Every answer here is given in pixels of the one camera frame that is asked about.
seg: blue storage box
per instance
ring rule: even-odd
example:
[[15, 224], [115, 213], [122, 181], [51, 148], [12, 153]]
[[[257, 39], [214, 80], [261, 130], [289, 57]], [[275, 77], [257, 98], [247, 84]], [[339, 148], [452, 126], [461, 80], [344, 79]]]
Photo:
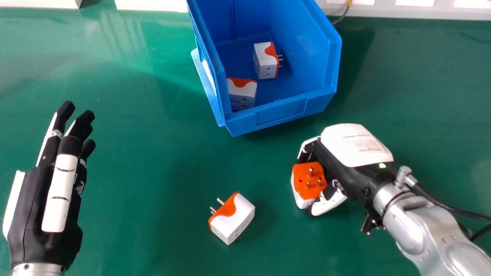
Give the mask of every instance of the blue storage box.
[[[188, 0], [191, 52], [219, 126], [232, 136], [322, 112], [336, 92], [341, 38], [314, 0]], [[275, 79], [258, 80], [253, 44], [283, 54]], [[258, 81], [255, 107], [232, 112], [227, 77]]]

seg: robotic hand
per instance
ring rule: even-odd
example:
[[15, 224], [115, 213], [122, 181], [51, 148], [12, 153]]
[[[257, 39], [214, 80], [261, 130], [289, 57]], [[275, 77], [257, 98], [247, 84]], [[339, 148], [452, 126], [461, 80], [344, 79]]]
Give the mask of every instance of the robotic hand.
[[291, 182], [298, 207], [311, 217], [346, 199], [360, 202], [367, 212], [361, 230], [387, 230], [423, 276], [491, 276], [491, 259], [449, 211], [491, 218], [437, 201], [362, 125], [333, 125], [305, 141]]
[[80, 194], [95, 149], [93, 140], [85, 140], [95, 117], [85, 111], [63, 135], [74, 111], [67, 101], [55, 112], [36, 166], [15, 174], [3, 218], [13, 275], [63, 275], [80, 251]]

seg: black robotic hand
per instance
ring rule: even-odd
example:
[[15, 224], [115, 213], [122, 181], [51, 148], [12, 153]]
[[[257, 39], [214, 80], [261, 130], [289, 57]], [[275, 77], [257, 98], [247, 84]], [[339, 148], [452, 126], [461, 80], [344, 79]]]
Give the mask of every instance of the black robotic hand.
[[80, 194], [87, 180], [85, 163], [95, 149], [95, 142], [86, 139], [95, 117], [85, 111], [63, 135], [74, 111], [67, 101], [55, 112], [36, 167], [16, 172], [3, 218], [14, 274], [62, 275], [80, 251]]

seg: screw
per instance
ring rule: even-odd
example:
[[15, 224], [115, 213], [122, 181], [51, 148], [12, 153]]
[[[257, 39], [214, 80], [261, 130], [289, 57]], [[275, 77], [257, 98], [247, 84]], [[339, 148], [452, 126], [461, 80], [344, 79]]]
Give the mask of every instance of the screw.
[[406, 183], [406, 176], [410, 175], [412, 170], [408, 166], [401, 166], [396, 174], [396, 180], [394, 181], [394, 186], [398, 188], [404, 187]]

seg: green tabletop surface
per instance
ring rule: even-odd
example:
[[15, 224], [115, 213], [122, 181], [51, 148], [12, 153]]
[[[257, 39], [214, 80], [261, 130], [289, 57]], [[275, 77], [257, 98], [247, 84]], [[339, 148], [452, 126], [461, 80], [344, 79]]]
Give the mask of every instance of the green tabletop surface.
[[[96, 114], [68, 276], [419, 275], [345, 202], [308, 218], [290, 175], [300, 144], [361, 123], [440, 200], [491, 214], [491, 22], [346, 18], [338, 92], [320, 114], [232, 138], [191, 59], [189, 15], [0, 9], [0, 206], [36, 161], [54, 111]], [[216, 197], [256, 215], [230, 246], [208, 228]], [[485, 224], [458, 217], [474, 233]], [[491, 252], [491, 235], [478, 242]], [[0, 275], [9, 275], [6, 241]]]

